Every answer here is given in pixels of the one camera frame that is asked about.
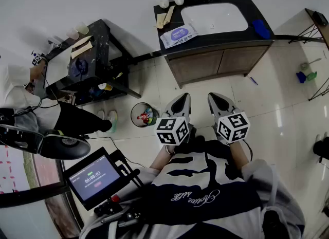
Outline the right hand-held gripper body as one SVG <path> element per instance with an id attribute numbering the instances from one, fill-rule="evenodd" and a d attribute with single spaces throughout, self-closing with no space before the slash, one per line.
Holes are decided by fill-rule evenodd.
<path id="1" fill-rule="evenodd" d="M 244 140 L 249 132 L 250 122 L 245 112 L 219 117 L 216 133 L 231 144 Z"/>

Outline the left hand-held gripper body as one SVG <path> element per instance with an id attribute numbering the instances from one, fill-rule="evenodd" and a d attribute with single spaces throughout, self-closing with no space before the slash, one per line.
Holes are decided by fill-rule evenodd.
<path id="1" fill-rule="evenodd" d="M 190 123 L 190 117 L 169 116 L 165 112 L 157 118 L 154 133 L 163 145 L 188 143 L 195 137 L 196 128 Z"/>

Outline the white wet wipe pack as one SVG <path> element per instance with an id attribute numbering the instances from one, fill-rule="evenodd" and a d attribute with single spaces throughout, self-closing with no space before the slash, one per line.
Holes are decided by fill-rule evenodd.
<path id="1" fill-rule="evenodd" d="M 189 30 L 189 34 L 187 36 L 185 36 L 185 37 L 177 40 L 177 41 L 172 41 L 171 40 L 171 32 L 172 32 L 172 30 L 171 31 L 168 31 L 168 32 L 166 32 L 166 33 L 164 33 L 163 35 L 160 36 L 160 39 L 163 42 L 163 45 L 164 45 L 165 49 L 168 49 L 168 48 L 174 47 L 176 45 L 185 43 L 185 42 L 189 41 L 190 39 L 198 36 L 197 30 L 194 28 L 194 26 L 191 23 L 188 23 L 186 25 L 180 26 L 178 28 L 181 28 L 181 27 L 184 27 L 184 28 L 188 29 Z"/>

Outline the person's left forearm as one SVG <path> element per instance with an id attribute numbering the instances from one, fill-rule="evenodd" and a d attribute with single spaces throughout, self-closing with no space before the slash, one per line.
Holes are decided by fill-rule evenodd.
<path id="1" fill-rule="evenodd" d="M 150 168 L 161 171 L 175 154 L 174 149 L 175 146 L 173 145 L 164 145 L 156 156 L 155 160 L 150 165 Z"/>

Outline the person's right forearm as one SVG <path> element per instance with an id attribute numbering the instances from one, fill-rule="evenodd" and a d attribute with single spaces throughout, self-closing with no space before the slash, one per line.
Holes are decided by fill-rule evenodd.
<path id="1" fill-rule="evenodd" d="M 246 156 L 245 151 L 240 142 L 234 142 L 232 144 L 229 144 L 229 147 L 236 168 L 240 172 L 242 172 L 244 166 L 248 165 L 250 163 L 250 160 Z"/>

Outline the black top wooden sink cabinet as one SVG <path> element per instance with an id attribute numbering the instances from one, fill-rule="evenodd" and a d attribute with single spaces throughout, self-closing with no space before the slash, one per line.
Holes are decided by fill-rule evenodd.
<path id="1" fill-rule="evenodd" d="M 210 4 L 236 5 L 248 23 L 245 31 L 198 35 L 191 40 L 165 49 L 164 56 L 177 84 L 204 81 L 232 75 L 247 76 L 269 50 L 275 40 L 269 24 L 252 0 L 211 0 Z M 262 20 L 270 31 L 269 40 L 259 36 L 252 25 Z"/>

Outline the person's navy white shirt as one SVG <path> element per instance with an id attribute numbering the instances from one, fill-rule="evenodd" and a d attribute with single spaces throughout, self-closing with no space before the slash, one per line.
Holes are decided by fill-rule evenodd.
<path id="1" fill-rule="evenodd" d="M 79 239 L 302 239 L 304 214 L 275 167 L 240 172 L 229 145 L 197 136 L 161 170 L 141 168 L 141 188 L 116 194 L 122 210 L 91 215 Z"/>

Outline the white sink basin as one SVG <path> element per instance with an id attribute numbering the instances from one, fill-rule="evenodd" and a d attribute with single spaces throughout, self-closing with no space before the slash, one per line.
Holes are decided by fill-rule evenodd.
<path id="1" fill-rule="evenodd" d="M 199 35 L 245 31 L 248 23 L 239 8 L 231 3 L 185 7 L 181 10 L 185 24 L 192 24 Z"/>

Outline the beige paper packet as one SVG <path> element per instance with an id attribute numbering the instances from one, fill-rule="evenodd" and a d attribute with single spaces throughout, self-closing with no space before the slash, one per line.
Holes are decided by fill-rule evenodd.
<path id="1" fill-rule="evenodd" d="M 172 14 L 173 14 L 173 11 L 174 11 L 174 8 L 175 8 L 175 5 L 171 6 L 163 20 L 163 25 L 166 25 L 168 24 L 170 21 L 171 21 L 171 17 L 172 17 Z"/>
<path id="2" fill-rule="evenodd" d="M 162 29 L 164 25 L 164 21 L 166 19 L 166 13 L 160 13 L 157 14 L 157 19 L 156 19 L 156 28 L 157 29 Z"/>
<path id="3" fill-rule="evenodd" d="M 89 36 L 86 36 L 86 37 L 80 39 L 79 41 L 77 41 L 75 44 L 72 45 L 72 48 L 77 48 L 77 47 L 83 45 L 84 43 L 88 42 L 91 37 L 92 37 L 92 35 L 89 35 Z"/>
<path id="4" fill-rule="evenodd" d="M 85 46 L 81 47 L 78 50 L 75 50 L 74 52 L 71 53 L 71 58 L 74 59 L 80 54 L 86 52 L 87 50 L 91 49 L 93 47 L 91 41 L 89 41 Z"/>

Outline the grey green scoop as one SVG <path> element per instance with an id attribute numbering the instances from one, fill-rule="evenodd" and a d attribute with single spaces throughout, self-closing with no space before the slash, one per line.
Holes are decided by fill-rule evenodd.
<path id="1" fill-rule="evenodd" d="M 302 64 L 300 65 L 301 70 L 302 70 L 302 71 L 305 71 L 305 70 L 307 70 L 307 69 L 310 67 L 311 64 L 313 64 L 313 63 L 315 63 L 315 62 L 318 62 L 318 61 L 321 61 L 321 60 L 322 60 L 321 58 L 317 58 L 317 59 L 315 59 L 315 60 L 313 60 L 313 61 L 311 61 L 311 62 L 305 62 L 305 63 L 302 63 Z"/>

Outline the black marble table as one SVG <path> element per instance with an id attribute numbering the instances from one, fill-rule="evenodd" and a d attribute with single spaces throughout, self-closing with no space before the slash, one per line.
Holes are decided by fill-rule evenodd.
<path id="1" fill-rule="evenodd" d="M 42 99 L 59 99 L 72 95 L 71 102 L 76 106 L 126 95 L 139 99 L 141 95 L 129 88 L 128 81 L 128 65 L 135 64 L 135 59 L 113 36 L 111 29 L 103 20 L 97 20 L 88 28 L 87 36 L 92 35 L 89 41 L 93 47 L 76 58 L 71 58 L 68 66 L 69 71 L 71 64 L 76 59 L 85 60 L 88 63 L 88 73 L 78 77 L 72 77 L 68 74 L 56 83 L 44 88 L 46 66 L 43 77 L 35 82 L 34 93 Z M 75 43 L 76 41 L 71 38 L 66 39 L 57 48 L 52 49 L 46 58 L 49 61 L 52 60 Z M 98 85 L 102 83 L 111 85 L 113 89 L 111 91 L 100 90 Z"/>

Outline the black screen monitor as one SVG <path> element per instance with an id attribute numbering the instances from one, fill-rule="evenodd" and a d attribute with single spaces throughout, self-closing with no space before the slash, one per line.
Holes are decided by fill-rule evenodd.
<path id="1" fill-rule="evenodd" d="M 123 177 L 105 148 L 99 148 L 64 171 L 64 179 L 86 210 L 90 210 L 112 194 Z"/>

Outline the black metal rack legs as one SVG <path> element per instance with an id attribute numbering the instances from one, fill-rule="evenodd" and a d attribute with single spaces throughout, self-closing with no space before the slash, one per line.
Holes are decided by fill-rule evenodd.
<path id="1" fill-rule="evenodd" d="M 329 93 L 329 77 L 327 80 L 322 84 L 322 86 L 312 95 L 309 101 L 319 97 L 324 96 Z"/>

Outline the dark blue cloth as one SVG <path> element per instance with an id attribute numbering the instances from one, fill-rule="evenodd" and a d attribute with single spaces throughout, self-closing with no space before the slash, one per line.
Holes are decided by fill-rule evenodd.
<path id="1" fill-rule="evenodd" d="M 85 60 L 76 59 L 70 66 L 68 74 L 72 77 L 83 76 L 88 73 L 88 63 Z"/>

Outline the black office chair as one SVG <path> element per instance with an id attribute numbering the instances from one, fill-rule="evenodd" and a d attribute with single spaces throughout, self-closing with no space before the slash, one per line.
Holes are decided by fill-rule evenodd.
<path id="1" fill-rule="evenodd" d="M 60 131 L 41 134 L 16 126 L 0 124 L 0 143 L 50 159 L 75 160 L 86 156 L 90 144 L 82 137 L 65 136 Z"/>

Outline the black box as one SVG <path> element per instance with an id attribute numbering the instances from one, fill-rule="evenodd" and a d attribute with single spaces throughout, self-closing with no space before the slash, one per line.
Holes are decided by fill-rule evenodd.
<path id="1" fill-rule="evenodd" d="M 326 17 L 318 11 L 314 11 L 312 17 L 320 26 L 327 26 L 329 24 L 329 21 L 326 19 Z"/>

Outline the wooden top black frame table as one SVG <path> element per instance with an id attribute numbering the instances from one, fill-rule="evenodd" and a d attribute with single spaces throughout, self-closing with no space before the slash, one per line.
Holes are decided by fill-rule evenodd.
<path id="1" fill-rule="evenodd" d="M 311 42 L 324 43 L 329 50 L 329 24 L 327 26 L 318 25 L 312 17 L 314 10 L 305 8 L 305 12 L 312 21 L 312 24 L 300 34 L 293 36 L 288 43 L 302 42 L 303 44 Z"/>

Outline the black window frame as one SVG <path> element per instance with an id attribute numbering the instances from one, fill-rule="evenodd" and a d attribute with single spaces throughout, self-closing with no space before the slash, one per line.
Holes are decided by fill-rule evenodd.
<path id="1" fill-rule="evenodd" d="M 64 162 L 53 161 L 58 180 L 26 191 L 0 193 L 0 209 L 21 207 L 44 202 L 61 239 L 78 239 L 84 221 L 74 201 L 73 193 L 64 180 Z"/>

